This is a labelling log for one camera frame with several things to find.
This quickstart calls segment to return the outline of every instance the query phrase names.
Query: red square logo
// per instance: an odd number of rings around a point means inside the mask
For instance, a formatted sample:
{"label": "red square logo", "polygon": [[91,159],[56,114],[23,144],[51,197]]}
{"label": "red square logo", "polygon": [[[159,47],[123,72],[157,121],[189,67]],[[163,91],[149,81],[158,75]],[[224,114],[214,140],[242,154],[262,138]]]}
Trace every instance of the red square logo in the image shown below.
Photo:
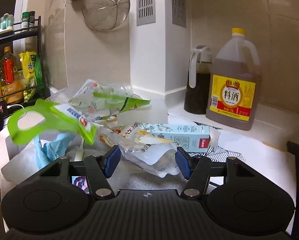
{"label": "red square logo", "polygon": [[207,148],[210,140],[210,138],[200,138],[199,148]]}

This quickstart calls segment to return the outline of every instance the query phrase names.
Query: ventilation slot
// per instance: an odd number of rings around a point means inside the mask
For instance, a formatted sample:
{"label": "ventilation slot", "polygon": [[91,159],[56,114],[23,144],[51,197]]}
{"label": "ventilation slot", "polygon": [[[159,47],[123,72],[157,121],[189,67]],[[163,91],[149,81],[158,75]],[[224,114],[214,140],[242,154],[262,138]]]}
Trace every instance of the ventilation slot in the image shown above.
{"label": "ventilation slot", "polygon": [[186,28],[185,0],[172,0],[173,24]]}
{"label": "ventilation slot", "polygon": [[156,22],[155,0],[137,0],[136,25],[144,25]]}

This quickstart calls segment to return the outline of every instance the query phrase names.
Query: light blue box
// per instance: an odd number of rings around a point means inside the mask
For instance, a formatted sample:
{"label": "light blue box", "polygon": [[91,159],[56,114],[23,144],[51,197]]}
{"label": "light blue box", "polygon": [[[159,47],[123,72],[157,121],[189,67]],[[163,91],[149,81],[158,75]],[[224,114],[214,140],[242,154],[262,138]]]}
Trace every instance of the light blue box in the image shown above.
{"label": "light blue box", "polygon": [[140,123],[137,126],[156,137],[178,142],[187,152],[206,153],[208,150],[210,131],[207,125]]}

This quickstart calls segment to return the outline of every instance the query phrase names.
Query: spice rack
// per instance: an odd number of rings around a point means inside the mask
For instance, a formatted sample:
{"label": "spice rack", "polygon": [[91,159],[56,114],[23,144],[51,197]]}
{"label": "spice rack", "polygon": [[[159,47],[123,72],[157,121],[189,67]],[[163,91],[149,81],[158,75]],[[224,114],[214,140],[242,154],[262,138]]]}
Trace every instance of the spice rack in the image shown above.
{"label": "spice rack", "polygon": [[[37,55],[40,58],[41,61],[41,72],[42,72],[42,84],[39,85],[35,85],[32,87],[27,87],[21,90],[17,90],[15,92],[0,96],[0,100],[2,100],[3,98],[7,97],[7,96],[11,96],[14,94],[17,94],[19,92],[23,92],[25,90],[30,90],[32,88],[37,88],[37,87],[44,87],[44,92],[42,95],[38,96],[38,93],[35,94],[34,98],[29,100],[26,103],[20,103],[20,105],[26,107],[26,106],[32,106],[35,104],[36,100],[38,98],[47,98],[50,96],[50,92],[49,89],[46,86],[46,79],[45,79],[45,71],[44,71],[44,66],[43,66],[43,62],[42,62],[42,48],[41,48],[41,16],[38,17],[38,19],[35,19],[35,22],[37,22],[37,26],[34,27],[30,27],[30,28],[22,28],[19,30],[14,30],[14,31],[10,31],[8,33],[2,33],[0,34],[0,45],[11,42],[11,41],[16,41],[16,40],[20,40],[20,39],[25,39],[28,37],[37,37]],[[19,107],[11,107],[8,109],[8,116],[12,115],[15,111],[17,111],[19,109]]]}

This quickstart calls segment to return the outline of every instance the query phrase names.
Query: jug handle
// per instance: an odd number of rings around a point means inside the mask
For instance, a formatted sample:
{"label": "jug handle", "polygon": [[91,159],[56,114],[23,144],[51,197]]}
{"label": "jug handle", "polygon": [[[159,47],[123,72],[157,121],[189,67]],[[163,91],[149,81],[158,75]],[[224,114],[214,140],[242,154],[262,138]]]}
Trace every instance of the jug handle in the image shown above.
{"label": "jug handle", "polygon": [[196,87],[196,64],[199,61],[201,56],[200,51],[194,51],[190,60],[190,69],[189,69],[189,85],[191,88]]}
{"label": "jug handle", "polygon": [[251,55],[252,55],[254,65],[259,66],[261,64],[260,63],[260,58],[257,54],[257,50],[256,50],[254,44],[251,43],[250,41],[244,40],[244,45],[245,45],[245,47],[249,48],[249,50],[251,51]]}

